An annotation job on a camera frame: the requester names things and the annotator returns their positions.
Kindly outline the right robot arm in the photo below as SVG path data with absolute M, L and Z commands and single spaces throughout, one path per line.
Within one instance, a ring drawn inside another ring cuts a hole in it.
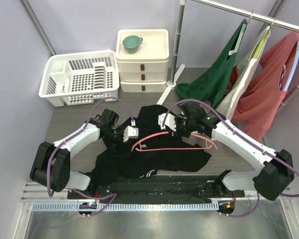
M 197 102 L 182 101 L 179 105 L 185 120 L 176 122 L 176 131 L 198 132 L 221 142 L 244 158 L 253 171 L 226 170 L 218 177 L 215 191 L 228 196 L 232 191 L 257 191 L 264 198 L 274 201 L 295 178 L 291 170 L 292 155 L 282 149 L 269 148 L 237 129 L 222 114 L 206 112 Z

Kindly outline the black t shirt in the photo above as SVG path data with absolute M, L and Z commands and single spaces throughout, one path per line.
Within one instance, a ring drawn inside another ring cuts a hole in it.
M 157 124 L 158 116 L 166 113 L 167 108 L 160 105 L 141 107 L 135 118 L 139 129 L 139 139 L 160 131 Z M 151 151 L 131 152 L 132 146 L 137 142 L 129 140 L 129 152 L 112 152 L 106 149 L 99 154 L 95 161 L 95 167 L 87 175 L 91 179 L 96 176 L 108 179 L 111 176 L 126 178 L 146 178 L 157 174 L 158 170 L 197 172 L 204 167 L 211 154 L 204 150 L 180 150 L 180 151 Z M 155 148 L 194 148 L 200 145 L 191 145 L 184 142 L 180 136 L 161 135 L 147 139 L 142 143 L 145 149 Z

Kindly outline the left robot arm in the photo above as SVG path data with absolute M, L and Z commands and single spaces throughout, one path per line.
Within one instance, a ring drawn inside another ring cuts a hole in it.
M 99 139 L 103 140 L 107 149 L 113 149 L 122 143 L 123 130 L 115 129 L 118 119 L 116 112 L 105 109 L 101 115 L 90 118 L 69 136 L 54 143 L 41 143 L 30 171 L 30 179 L 45 187 L 50 183 L 50 190 L 54 192 L 77 189 L 84 198 L 92 198 L 96 193 L 96 186 L 91 183 L 91 176 L 71 171 L 71 159 Z

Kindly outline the pink hanger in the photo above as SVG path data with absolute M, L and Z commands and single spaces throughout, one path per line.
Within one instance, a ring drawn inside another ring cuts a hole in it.
M 149 136 L 146 136 L 140 140 L 138 140 L 131 148 L 131 152 L 134 150 L 138 152 L 151 152 L 151 151 L 167 151 L 167 150 L 172 150 L 172 151 L 180 151 L 180 150 L 207 150 L 211 148 L 215 148 L 216 150 L 218 149 L 217 145 L 209 138 L 203 136 L 202 134 L 199 134 L 197 132 L 192 132 L 190 135 L 203 139 L 205 140 L 205 147 L 194 147 L 194 148 L 155 148 L 155 149 L 142 149 L 142 143 L 146 141 L 147 139 L 151 139 L 157 136 L 169 134 L 168 131 L 163 131 L 163 132 L 158 132 L 154 134 L 150 134 Z

